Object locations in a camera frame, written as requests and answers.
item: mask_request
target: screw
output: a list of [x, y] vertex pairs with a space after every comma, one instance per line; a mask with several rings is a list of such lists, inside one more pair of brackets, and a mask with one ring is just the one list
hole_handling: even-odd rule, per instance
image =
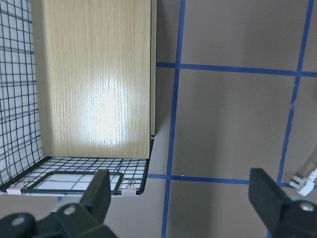
[[70, 205], [69, 207], [67, 207], [67, 208], [64, 210], [64, 214], [65, 214], [65, 215], [70, 215], [70, 214], [73, 214], [75, 211], [76, 211], [75, 206], [74, 206], [74, 205]]
[[24, 217], [19, 215], [17, 218], [13, 219], [13, 221], [11, 222], [11, 225], [16, 227], [18, 225], [21, 225], [24, 221], [25, 221]]
[[308, 202], [302, 202], [300, 206], [306, 212], [314, 211], [314, 206]]

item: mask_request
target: wire basket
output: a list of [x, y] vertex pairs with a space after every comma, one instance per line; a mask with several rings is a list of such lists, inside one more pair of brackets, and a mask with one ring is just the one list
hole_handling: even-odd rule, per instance
[[23, 194], [82, 194], [97, 170], [108, 169], [113, 195], [128, 186], [141, 194], [149, 159], [42, 155], [31, 3], [0, 0], [0, 16], [0, 190], [19, 183]]

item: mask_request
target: gray floor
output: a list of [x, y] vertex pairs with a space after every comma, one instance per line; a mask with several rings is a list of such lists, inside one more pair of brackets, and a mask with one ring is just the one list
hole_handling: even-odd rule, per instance
[[[290, 178], [316, 167], [312, 3], [158, 0], [157, 134], [144, 194], [112, 199], [106, 224], [120, 238], [267, 236], [248, 201], [250, 168], [296, 196]], [[56, 198], [0, 204], [0, 217], [40, 218]]]

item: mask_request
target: white plug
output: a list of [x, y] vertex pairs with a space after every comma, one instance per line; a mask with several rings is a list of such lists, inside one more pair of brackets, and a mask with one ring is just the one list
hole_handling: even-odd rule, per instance
[[293, 176], [293, 180], [298, 183], [291, 181], [289, 185], [297, 189], [297, 192], [302, 195], [306, 196], [309, 194], [314, 188], [314, 180], [317, 177], [317, 168], [312, 171], [308, 178], [299, 178], [297, 176]]

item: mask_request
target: black wire rack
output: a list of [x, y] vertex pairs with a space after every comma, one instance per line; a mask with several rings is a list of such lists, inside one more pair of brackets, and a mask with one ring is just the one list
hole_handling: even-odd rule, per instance
[[129, 186], [141, 194], [149, 159], [42, 155], [30, 1], [0, 0], [0, 26], [0, 190], [18, 183], [23, 194], [82, 194], [108, 169], [113, 195]]

